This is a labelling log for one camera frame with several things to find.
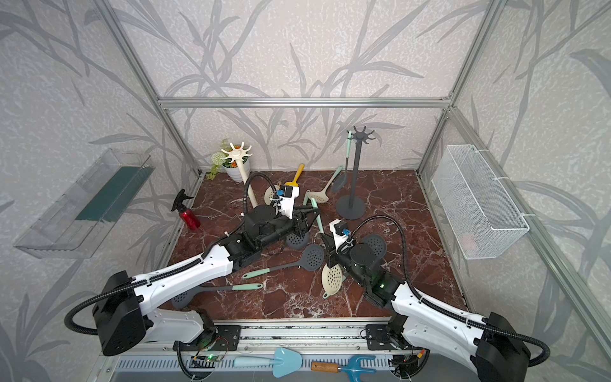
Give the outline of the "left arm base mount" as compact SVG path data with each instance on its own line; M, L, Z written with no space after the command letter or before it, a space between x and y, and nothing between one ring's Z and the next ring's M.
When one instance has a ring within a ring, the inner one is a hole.
M239 325L221 325L215 329L206 329L193 342L181 343L182 352L220 351L221 353L237 351L242 327Z

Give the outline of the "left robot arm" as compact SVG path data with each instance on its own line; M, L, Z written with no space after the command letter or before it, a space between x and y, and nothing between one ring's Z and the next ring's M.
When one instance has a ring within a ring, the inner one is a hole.
M162 327L154 317L162 304L202 283L238 272L258 260L265 248L291 234L304 237L319 214L317 208L298 206L288 218L262 205L200 255L148 274L114 274L92 311L103 355L115 356L152 340Z

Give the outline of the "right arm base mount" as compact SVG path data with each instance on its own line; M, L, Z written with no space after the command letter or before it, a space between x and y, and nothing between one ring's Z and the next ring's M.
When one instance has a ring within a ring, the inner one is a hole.
M401 353L420 353L423 348L405 343L394 343L385 324L367 324L360 336L367 342L368 350L397 351Z

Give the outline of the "large cream skimmer green handle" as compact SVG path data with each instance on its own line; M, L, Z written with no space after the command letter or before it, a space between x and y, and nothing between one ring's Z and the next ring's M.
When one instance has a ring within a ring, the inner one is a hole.
M316 217L316 222L326 250L329 253L329 256L332 256L332 254L335 252L334 237L324 232L324 227L320 216ZM321 273L321 283L324 290L323 298L328 299L329 297L337 294L337 292L340 291L344 280L345 277L340 264L335 264L333 267L331 267L330 261L328 261L323 267L323 271Z

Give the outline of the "grey skimmer near right arm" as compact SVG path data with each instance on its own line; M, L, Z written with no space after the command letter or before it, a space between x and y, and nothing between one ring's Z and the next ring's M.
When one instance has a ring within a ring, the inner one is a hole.
M367 235L362 240L362 243L372 249L375 258L383 259L385 257L387 253L387 243L382 236L378 234Z

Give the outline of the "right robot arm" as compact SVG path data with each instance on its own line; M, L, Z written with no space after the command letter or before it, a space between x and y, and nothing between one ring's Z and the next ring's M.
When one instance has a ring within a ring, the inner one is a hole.
M379 266L377 247L369 239L355 243L346 235L322 238L331 263L364 288L372 305L393 313L388 331L395 347L439 353L470 369L481 381L525 379L534 362L527 345L537 341L517 334L505 317L471 314L418 291Z

